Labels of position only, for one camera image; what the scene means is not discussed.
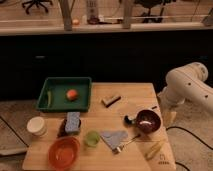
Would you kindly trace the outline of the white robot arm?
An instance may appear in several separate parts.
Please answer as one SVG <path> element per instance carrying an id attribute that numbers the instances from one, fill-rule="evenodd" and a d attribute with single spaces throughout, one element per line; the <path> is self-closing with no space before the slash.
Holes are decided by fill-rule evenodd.
<path id="1" fill-rule="evenodd" d="M 213 114 L 213 88 L 205 84 L 207 78 L 208 69 L 200 62 L 174 68 L 166 74 L 166 86 L 158 94 L 165 127 L 172 125 L 177 115 L 174 109 L 186 99 Z"/>

